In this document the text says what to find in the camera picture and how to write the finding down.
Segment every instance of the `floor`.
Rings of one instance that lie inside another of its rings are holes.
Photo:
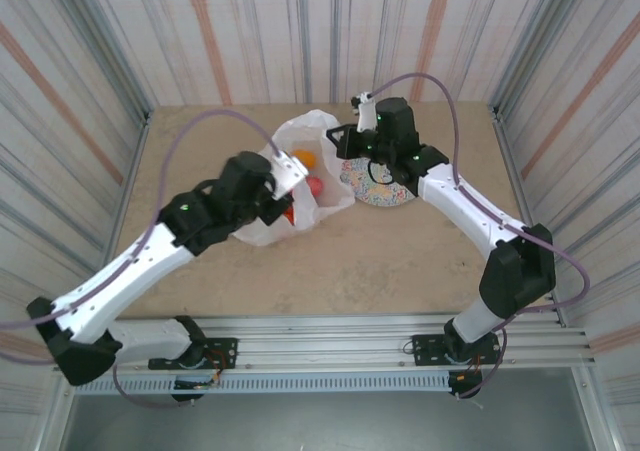
[[[502,371],[461,402],[429,392],[220,395],[158,410],[85,396],[71,416],[68,451],[594,449],[569,369]]]
[[[348,105],[235,106],[267,129],[319,107],[342,123]],[[444,103],[413,106],[423,142],[452,155]],[[155,111],[120,239],[125,248],[148,224],[160,164],[181,126],[206,108]],[[508,214],[517,207],[486,105],[460,103],[460,172]],[[264,143],[231,118],[198,125],[175,154],[166,196],[218,175],[241,150]],[[233,238],[163,279],[130,306],[127,317],[457,312],[477,296],[484,262],[435,208],[414,200],[395,208],[356,202],[311,232],[259,248]]]

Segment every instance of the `striped wall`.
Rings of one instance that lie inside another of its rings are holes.
[[[0,0],[0,320],[101,267],[139,136],[59,0]],[[0,348],[47,357],[33,330]],[[0,449],[33,449],[48,368],[0,360]]]
[[[410,71],[487,101],[543,0],[89,1],[157,106],[339,102]]]
[[[628,449],[640,449],[640,0],[577,0],[505,116],[536,220],[590,272],[587,330]],[[559,264],[561,297],[580,278]]]

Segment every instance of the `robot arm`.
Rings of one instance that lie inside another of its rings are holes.
[[[69,383],[93,381],[114,363],[150,358],[196,366],[203,359],[204,335],[191,318],[178,316],[162,324],[115,319],[164,276],[240,227],[258,218],[271,225],[291,206],[290,192],[306,175],[304,166],[284,153],[269,162],[242,152],[227,162],[219,179],[175,196],[139,254],[134,250],[142,237],[76,289],[53,302],[38,298],[30,303],[32,318],[69,310],[37,326]],[[100,293],[76,304],[126,262],[128,267]]]
[[[472,204],[459,190],[449,159],[438,149],[420,143],[413,111],[403,98],[387,98],[373,104],[371,95],[362,93],[351,103],[354,109],[358,108],[358,125],[327,131],[337,156],[365,157],[385,164],[393,181],[444,213],[487,261],[479,285],[480,297],[445,325],[448,358],[465,362],[491,339],[496,326],[555,287],[553,254],[522,240],[505,225],[549,243],[551,233],[540,224],[527,228],[460,178],[460,185],[502,222],[489,219]]]

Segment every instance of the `black mounting bracket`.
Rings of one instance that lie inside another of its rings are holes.
[[[202,345],[200,359],[188,366],[178,359],[150,359],[148,366],[153,371],[185,370],[185,369],[234,369],[238,357],[238,340],[236,338],[205,338]]]
[[[476,356],[481,365],[495,364],[500,354],[498,337],[493,333],[473,343],[472,354],[462,358],[451,355],[444,334],[417,334],[411,337],[411,345],[416,366],[464,365],[470,364]]]

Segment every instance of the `table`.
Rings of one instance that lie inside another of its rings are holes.
[[[424,143],[452,156],[446,103],[412,104]],[[148,225],[160,164],[181,126],[211,107],[154,111],[122,227],[119,252]],[[238,112],[271,132],[310,109],[354,122],[347,104],[244,105]],[[460,173],[512,216],[517,206],[491,118],[483,103],[459,103]],[[261,138],[228,117],[200,123],[177,150],[166,201],[204,179],[241,150],[258,151]],[[484,269],[479,252],[451,221],[421,200],[395,208],[356,202],[312,231],[268,247],[230,238],[174,271],[130,306],[126,317],[176,314],[288,315],[457,312],[478,295]]]

